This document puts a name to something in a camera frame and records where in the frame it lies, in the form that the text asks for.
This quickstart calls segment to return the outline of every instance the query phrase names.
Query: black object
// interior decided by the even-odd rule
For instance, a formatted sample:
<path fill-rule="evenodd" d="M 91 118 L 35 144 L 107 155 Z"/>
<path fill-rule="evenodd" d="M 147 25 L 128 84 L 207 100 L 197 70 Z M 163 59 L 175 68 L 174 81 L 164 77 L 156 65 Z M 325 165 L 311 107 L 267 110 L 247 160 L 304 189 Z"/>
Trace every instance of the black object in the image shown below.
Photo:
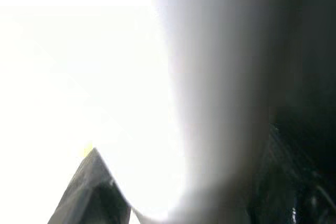
<path fill-rule="evenodd" d="M 269 143 L 249 204 L 253 223 L 336 223 L 334 189 L 302 149 L 290 147 L 270 125 Z"/>
<path fill-rule="evenodd" d="M 48 224 L 128 224 L 130 212 L 98 151 L 93 149 Z"/>

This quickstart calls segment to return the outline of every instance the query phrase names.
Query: overexposed light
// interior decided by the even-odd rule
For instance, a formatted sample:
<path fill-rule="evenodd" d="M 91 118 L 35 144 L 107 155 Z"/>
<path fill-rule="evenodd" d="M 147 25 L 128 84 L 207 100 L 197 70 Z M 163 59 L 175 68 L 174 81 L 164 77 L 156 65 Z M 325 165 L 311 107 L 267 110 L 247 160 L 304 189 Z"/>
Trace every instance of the overexposed light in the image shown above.
<path fill-rule="evenodd" d="M 135 215 L 135 213 L 133 211 L 131 211 L 131 216 L 130 216 L 130 222 L 129 224 L 140 224 L 137 216 Z"/>
<path fill-rule="evenodd" d="M 46 223 L 92 141 L 141 214 L 164 219 L 179 203 L 183 146 L 151 2 L 0 0 L 24 6 L 0 7 L 1 193 L 24 211 L 7 222 Z"/>

